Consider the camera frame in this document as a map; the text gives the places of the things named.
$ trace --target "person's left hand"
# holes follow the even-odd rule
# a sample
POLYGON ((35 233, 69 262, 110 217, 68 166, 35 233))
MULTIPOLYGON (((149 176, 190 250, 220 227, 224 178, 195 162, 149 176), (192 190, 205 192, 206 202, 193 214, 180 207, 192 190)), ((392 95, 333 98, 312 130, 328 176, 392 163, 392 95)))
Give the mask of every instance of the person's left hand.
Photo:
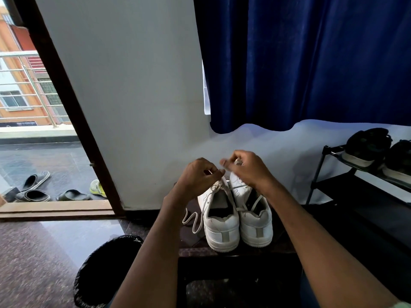
POLYGON ((199 158, 187 165, 173 189, 177 196, 188 202, 207 191, 225 172, 218 170, 210 161, 199 158))

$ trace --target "white sneaker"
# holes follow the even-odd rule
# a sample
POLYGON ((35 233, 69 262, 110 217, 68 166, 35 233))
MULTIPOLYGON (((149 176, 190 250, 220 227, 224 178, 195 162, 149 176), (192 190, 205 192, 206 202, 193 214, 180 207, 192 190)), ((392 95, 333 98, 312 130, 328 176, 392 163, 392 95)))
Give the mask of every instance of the white sneaker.
POLYGON ((197 233, 204 224, 207 243, 213 250, 217 252, 234 250, 240 242, 240 232, 238 230, 240 220, 226 179, 223 177, 217 181, 197 199, 201 208, 200 226, 195 230, 198 213, 194 212, 187 219, 187 209, 182 223, 186 225, 195 217, 193 233, 197 233))
POLYGON ((230 186, 240 215, 241 238, 256 248, 267 246, 273 239, 273 223, 266 198, 244 184, 233 172, 230 174, 230 186))

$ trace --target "blue curtain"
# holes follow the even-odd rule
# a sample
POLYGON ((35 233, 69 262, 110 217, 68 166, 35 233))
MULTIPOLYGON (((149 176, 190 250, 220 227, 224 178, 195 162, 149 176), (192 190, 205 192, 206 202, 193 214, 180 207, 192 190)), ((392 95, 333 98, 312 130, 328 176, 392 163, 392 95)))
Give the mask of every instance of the blue curtain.
POLYGON ((194 0, 211 127, 411 125, 411 0, 194 0))

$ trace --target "forearm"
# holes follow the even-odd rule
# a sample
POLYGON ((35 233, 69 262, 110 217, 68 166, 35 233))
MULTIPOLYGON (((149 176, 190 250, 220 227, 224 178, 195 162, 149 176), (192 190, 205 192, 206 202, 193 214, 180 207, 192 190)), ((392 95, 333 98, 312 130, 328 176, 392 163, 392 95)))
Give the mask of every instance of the forearm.
POLYGON ((175 307, 180 226, 186 200, 173 189, 140 248, 111 308, 175 307))
POLYGON ((273 179, 265 192, 321 307, 387 308, 398 299, 273 179))

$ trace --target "person's right arm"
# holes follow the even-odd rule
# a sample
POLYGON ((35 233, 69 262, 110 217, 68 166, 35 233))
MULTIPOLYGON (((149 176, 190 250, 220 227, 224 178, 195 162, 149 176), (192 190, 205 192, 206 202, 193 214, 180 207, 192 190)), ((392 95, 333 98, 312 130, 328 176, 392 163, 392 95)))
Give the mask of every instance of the person's right arm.
POLYGON ((399 300, 271 175, 259 156, 236 150, 220 164, 267 198, 294 244, 321 307, 388 308, 399 300), (242 165, 235 165, 239 158, 242 165))

